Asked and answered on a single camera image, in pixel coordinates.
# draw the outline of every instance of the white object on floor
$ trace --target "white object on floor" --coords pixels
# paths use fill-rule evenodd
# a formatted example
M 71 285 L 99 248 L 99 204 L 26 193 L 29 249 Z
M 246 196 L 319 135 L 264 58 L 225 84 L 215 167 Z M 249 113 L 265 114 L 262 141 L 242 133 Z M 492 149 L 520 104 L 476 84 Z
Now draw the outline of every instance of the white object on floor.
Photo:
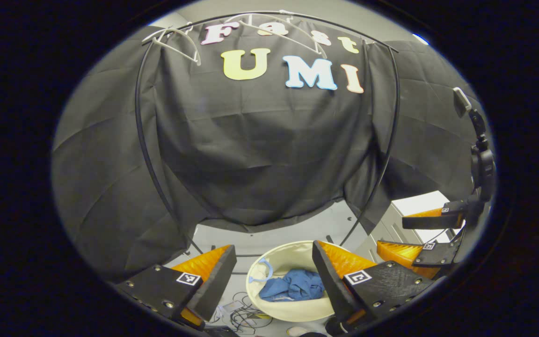
M 293 326 L 292 328 L 287 329 L 286 333 L 291 337 L 299 337 L 304 333 L 308 333 L 309 331 L 301 328 L 300 326 Z
M 326 291 L 323 292 L 323 297 L 314 300 L 265 301 L 261 299 L 259 292 L 266 282 L 249 282 L 249 277 L 265 279 L 269 274 L 267 265 L 260 263 L 262 258 L 272 266 L 273 277 L 284 277 L 291 269 L 317 272 L 312 258 L 312 249 L 313 241 L 311 240 L 290 242 L 278 246 L 258 258 L 251 265 L 245 280 L 245 288 L 253 305 L 269 316 L 290 322 L 310 322 L 333 315 L 334 309 Z

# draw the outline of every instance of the black fabric backdrop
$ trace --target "black fabric backdrop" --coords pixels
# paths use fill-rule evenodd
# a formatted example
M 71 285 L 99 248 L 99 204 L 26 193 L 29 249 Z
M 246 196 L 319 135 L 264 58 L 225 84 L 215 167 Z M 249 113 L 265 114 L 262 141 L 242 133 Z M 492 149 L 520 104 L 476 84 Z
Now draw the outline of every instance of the black fabric backdrop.
M 271 19 L 256 18 L 259 25 Z M 241 26 L 221 43 L 201 45 L 208 22 L 189 32 L 201 66 L 173 51 L 152 47 L 144 67 L 141 113 L 154 170 L 173 214 L 162 204 L 139 147 L 134 90 L 146 45 L 158 30 L 145 27 L 88 72 L 68 100 L 53 146 L 52 180 L 69 237 L 105 279 L 121 280 L 187 247 L 177 235 L 195 225 L 260 232 L 308 218 L 344 198 L 357 216 L 377 174 L 392 128 L 395 82 L 387 49 L 310 21 L 332 61 L 337 90 L 288 88 L 285 55 L 307 64 L 319 56 L 276 36 Z M 288 37 L 313 45 L 294 28 Z M 336 38 L 357 42 L 358 54 Z M 362 224 L 370 232 L 393 199 L 440 190 L 450 200 L 472 190 L 469 155 L 473 126 L 452 107 L 460 86 L 482 111 L 460 74 L 429 47 L 387 41 L 401 79 L 401 106 L 392 157 Z M 169 45 L 192 55 L 186 39 Z M 223 74 L 224 51 L 242 49 L 242 68 L 255 66 L 254 48 L 268 48 L 265 74 L 233 81 Z M 365 89 L 346 89 L 340 64 L 359 68 Z M 350 223 L 333 224 L 348 226 Z

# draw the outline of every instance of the black wire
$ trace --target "black wire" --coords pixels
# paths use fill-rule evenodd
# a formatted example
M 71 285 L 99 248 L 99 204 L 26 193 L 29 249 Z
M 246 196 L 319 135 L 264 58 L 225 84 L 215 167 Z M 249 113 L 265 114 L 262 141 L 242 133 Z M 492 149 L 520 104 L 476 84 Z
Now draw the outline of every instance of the black wire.
M 145 136 L 143 132 L 143 120 L 141 118 L 141 77 L 143 77 L 143 68 L 145 66 L 145 62 L 147 61 L 147 56 L 149 54 L 149 51 L 151 50 L 153 43 L 150 43 L 147 47 L 147 51 L 145 51 L 145 54 L 143 55 L 143 60 L 141 61 L 141 67 L 138 69 L 138 75 L 137 75 L 137 85 L 135 89 L 135 96 L 134 96 L 134 115 L 137 119 L 137 132 L 138 132 L 138 141 L 141 144 L 141 151 L 143 152 L 143 157 L 145 159 L 145 164 L 147 164 L 147 170 L 149 171 L 149 175 L 151 176 L 151 179 L 153 180 L 153 184 L 155 185 L 155 189 L 157 190 L 159 197 L 161 198 L 163 205 L 165 206 L 165 209 L 169 213 L 169 216 L 174 222 L 176 223 L 176 227 L 178 228 L 178 232 L 186 237 L 188 241 L 195 247 L 195 249 L 199 252 L 199 254 L 203 254 L 203 251 L 197 247 L 195 242 L 188 236 L 187 233 L 182 231 L 182 227 L 178 223 L 178 221 L 172 216 L 172 207 L 169 205 L 168 199 L 166 199 L 165 194 L 163 194 L 163 190 L 161 188 L 161 185 L 159 185 L 159 181 L 157 179 L 157 176 L 155 174 L 155 171 L 153 170 L 153 164 L 151 163 L 151 158 L 149 158 L 149 152 L 147 150 L 147 143 L 145 143 Z
M 253 305 L 253 302 L 251 301 L 251 304 L 249 305 L 246 305 L 244 299 L 248 297 L 248 294 L 246 292 L 237 292 L 233 295 L 233 301 L 237 301 L 235 299 L 235 297 L 238 295 L 238 294 L 245 294 L 245 296 L 243 296 L 241 299 L 240 299 L 240 303 L 245 306 L 245 307 L 242 307 L 242 308 L 239 308 L 239 309 L 236 309 L 235 311 L 233 311 L 233 313 L 231 313 L 230 315 L 230 323 L 233 324 L 235 327 L 236 327 L 236 331 L 235 332 L 244 332 L 244 330 L 242 330 L 241 328 L 251 328 L 253 329 L 253 335 L 256 333 L 256 329 L 259 329 L 259 328 L 265 328 L 267 327 L 268 325 L 272 324 L 272 322 L 274 322 L 274 318 L 271 317 L 268 324 L 265 324 L 264 326 L 243 326 L 242 324 L 249 318 L 251 318 L 252 316 L 256 315 L 256 314 L 263 314 L 263 312 L 261 310 L 258 310 L 258 309 L 253 309 L 253 311 L 249 311 L 249 309 L 252 307 Z M 243 317 L 242 314 L 243 313 L 247 313 L 248 316 L 246 317 Z M 235 320 L 235 316 L 239 316 L 241 318 L 241 321 L 240 322 L 237 322 L 237 320 Z
M 447 229 L 448 229 L 448 228 L 443 229 L 442 232 L 438 233 L 438 234 L 437 234 L 436 236 L 434 236 L 432 239 L 429 239 L 428 241 L 426 241 L 426 243 L 431 242 L 432 240 L 435 240 L 437 237 L 439 237 L 440 235 L 442 235 L 442 233 L 446 232 Z
M 392 132 L 390 134 L 390 140 L 388 141 L 388 148 L 386 149 L 386 160 L 384 162 L 384 166 L 382 167 L 381 173 L 379 178 L 376 180 L 376 183 L 374 184 L 373 189 L 371 190 L 370 197 L 367 199 L 367 202 L 363 206 L 363 210 L 361 211 L 361 214 L 357 217 L 357 220 L 355 221 L 355 224 L 353 224 L 353 227 L 351 227 L 350 231 L 346 236 L 344 237 L 344 240 L 340 243 L 340 246 L 344 245 L 344 243 L 347 241 L 349 236 L 353 233 L 353 230 L 357 227 L 359 224 L 361 218 L 365 215 L 365 212 L 367 211 L 367 207 L 370 205 L 371 201 L 373 200 L 374 196 L 376 195 L 377 187 L 380 185 L 381 180 L 384 177 L 384 174 L 386 172 L 386 167 L 388 166 L 388 161 L 390 160 L 390 155 L 392 151 L 392 145 L 394 143 L 394 137 L 396 134 L 396 124 L 398 123 L 398 109 L 401 101 L 401 84 L 399 82 L 398 78 L 398 68 L 396 68 L 396 60 L 394 59 L 394 54 L 392 53 L 392 48 L 388 48 L 388 52 L 390 53 L 391 59 L 392 59 L 392 68 L 394 69 L 394 80 L 396 85 L 396 102 L 394 105 L 394 118 L 392 120 Z
M 461 229 L 459 230 L 459 232 L 456 233 L 456 235 L 451 239 L 451 242 L 454 242 L 454 241 L 456 241 L 456 239 L 458 239 L 459 237 L 461 237 L 461 236 L 463 235 L 464 229 L 465 229 L 465 226 L 463 226 L 463 228 L 461 228 Z
M 213 316 L 216 318 L 216 320 L 214 320 L 213 322 L 208 322 L 209 324 L 214 324 L 215 322 L 219 321 L 221 316 L 217 316 L 216 314 L 218 313 L 218 309 L 216 309 L 216 311 L 213 312 Z

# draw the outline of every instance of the foam letter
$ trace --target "foam letter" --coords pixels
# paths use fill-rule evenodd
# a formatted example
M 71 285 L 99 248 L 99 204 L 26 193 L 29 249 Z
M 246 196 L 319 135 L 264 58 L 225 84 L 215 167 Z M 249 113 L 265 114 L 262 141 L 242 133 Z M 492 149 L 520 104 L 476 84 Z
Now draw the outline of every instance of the foam letter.
M 353 48 L 354 45 L 357 45 L 355 42 L 351 41 L 348 37 L 339 37 L 338 40 L 342 41 L 342 46 L 353 54 L 358 54 L 359 51 Z
M 340 64 L 346 73 L 346 79 L 349 81 L 349 85 L 346 88 L 350 92 L 355 92 L 357 94 L 363 94 L 363 88 L 359 85 L 359 77 L 357 77 L 357 67 L 351 66 L 350 64 Z
M 238 22 L 229 22 L 223 25 L 207 26 L 207 36 L 205 40 L 201 41 L 201 44 L 212 44 L 222 42 L 224 38 L 222 36 L 229 36 L 233 28 L 238 28 L 240 24 Z
M 313 40 L 315 40 L 317 43 L 321 43 L 324 45 L 332 45 L 332 42 L 329 40 L 328 36 L 322 32 L 312 30 L 311 35 L 313 36 Z
M 240 67 L 240 58 L 244 55 L 244 51 L 223 52 L 221 56 L 224 59 L 224 75 L 237 81 L 256 79 L 265 74 L 268 69 L 269 52 L 267 48 L 252 49 L 251 53 L 255 55 L 255 67 L 251 70 L 242 70 Z
M 307 63 L 299 56 L 284 56 L 282 58 L 288 64 L 289 79 L 286 81 L 286 86 L 290 88 L 302 88 L 303 82 L 299 76 L 302 76 L 308 86 L 313 87 L 315 80 L 317 87 L 320 89 L 336 90 L 338 88 L 332 79 L 332 71 L 330 66 L 332 62 L 326 59 L 317 59 L 313 62 L 313 66 L 309 68 Z
M 262 23 L 261 25 L 259 25 L 259 27 L 269 30 L 270 32 L 274 34 L 279 34 L 281 36 L 285 36 L 286 34 L 288 34 L 288 30 L 286 30 L 286 27 L 284 27 L 284 24 L 280 22 Z M 257 34 L 261 36 L 271 36 L 272 33 L 264 32 L 263 30 L 257 30 Z

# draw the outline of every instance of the blue towel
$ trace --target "blue towel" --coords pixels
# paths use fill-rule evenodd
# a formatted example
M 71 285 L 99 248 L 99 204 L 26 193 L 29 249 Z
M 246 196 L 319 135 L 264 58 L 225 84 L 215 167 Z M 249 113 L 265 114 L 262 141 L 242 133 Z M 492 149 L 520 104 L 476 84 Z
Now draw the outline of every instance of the blue towel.
M 323 290 L 318 273 L 292 269 L 284 278 L 268 279 L 259 297 L 266 301 L 314 300 L 323 296 Z

